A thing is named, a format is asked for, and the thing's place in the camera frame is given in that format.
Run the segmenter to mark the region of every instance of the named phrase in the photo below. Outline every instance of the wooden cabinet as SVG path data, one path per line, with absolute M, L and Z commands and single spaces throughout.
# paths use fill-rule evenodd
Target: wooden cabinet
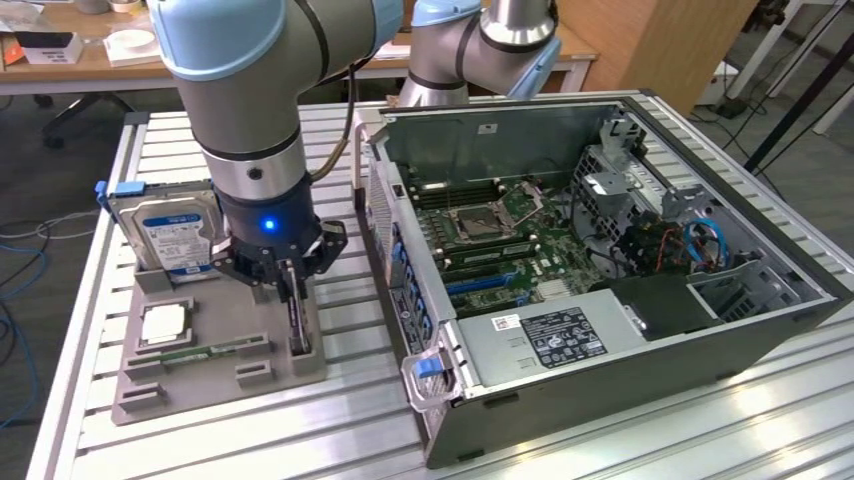
M 557 0 L 560 21 L 597 50 L 583 90 L 649 88 L 693 107 L 757 0 Z

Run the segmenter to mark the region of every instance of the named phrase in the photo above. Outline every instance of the white paper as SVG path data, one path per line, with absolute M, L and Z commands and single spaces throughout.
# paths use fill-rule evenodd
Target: white paper
M 411 50 L 412 50 L 412 47 L 409 47 L 408 45 L 393 45 L 390 42 L 388 42 L 376 51 L 376 55 L 373 56 L 373 58 L 380 60 L 389 60 L 394 58 L 409 58 Z

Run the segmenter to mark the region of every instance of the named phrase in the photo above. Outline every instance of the metal stand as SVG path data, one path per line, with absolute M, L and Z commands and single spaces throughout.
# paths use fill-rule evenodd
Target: metal stand
M 785 113 L 785 116 L 776 124 L 776 127 L 773 127 L 773 130 L 765 137 L 761 145 L 759 145 L 759 148 L 756 148 L 756 152 L 747 160 L 747 163 L 744 163 L 744 170 L 747 170 L 748 172 L 756 170 L 759 164 L 761 163 L 761 160 L 764 160 L 764 157 L 768 155 L 768 153 L 771 153 L 771 149 L 779 142 L 780 138 L 783 138 L 783 135 L 785 135 L 785 132 L 797 121 L 797 118 L 800 118 L 800 115 L 803 115 L 803 112 L 812 104 L 812 101 L 815 101 L 815 98 L 824 90 L 824 87 L 835 77 L 836 73 L 839 72 L 839 70 L 842 70 L 842 67 L 851 58 L 851 55 L 854 55 L 854 33 L 848 36 L 848 39 L 844 41 L 839 52 L 834 55 L 830 63 L 827 63 L 824 70 L 821 70 L 821 73 L 819 73 L 817 77 L 815 77 L 815 80 L 812 80 L 812 83 L 803 92 L 803 95 L 800 95 L 800 98 L 791 107 L 791 110 L 788 110 L 788 113 Z

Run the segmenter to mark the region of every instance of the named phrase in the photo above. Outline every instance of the blue pcie slot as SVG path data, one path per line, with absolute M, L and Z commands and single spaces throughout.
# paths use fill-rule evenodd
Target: blue pcie slot
M 497 277 L 484 278 L 468 283 L 457 283 L 447 286 L 448 295 L 460 295 L 463 293 L 487 290 L 489 288 L 504 287 L 515 277 L 515 273 L 505 273 Z

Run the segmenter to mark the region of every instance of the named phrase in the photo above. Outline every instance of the white box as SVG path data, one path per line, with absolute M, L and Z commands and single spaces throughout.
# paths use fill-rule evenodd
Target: white box
M 696 101 L 696 105 L 717 104 L 723 99 L 725 89 L 735 82 L 737 73 L 737 69 L 732 65 L 728 65 L 725 62 L 720 62 L 720 65 L 717 65 L 717 69 L 715 70 L 715 74 L 708 81 L 708 86 L 705 87 L 703 96 L 699 97 L 699 100 Z
M 25 45 L 32 45 L 33 43 L 28 43 L 28 41 L 21 42 L 20 36 L 18 43 L 21 44 L 26 61 L 33 65 L 65 65 L 77 63 L 77 60 L 80 60 L 80 54 L 82 53 L 82 40 L 80 39 L 80 35 L 76 33 L 72 34 L 70 39 L 64 43 L 64 46 L 48 48 L 26 47 Z
M 150 34 L 152 41 L 148 44 L 126 47 L 125 43 L 112 41 L 113 35 L 104 39 L 104 48 L 106 49 L 106 58 L 112 67 L 126 67 L 129 65 L 140 65 L 160 61 L 160 45 Z

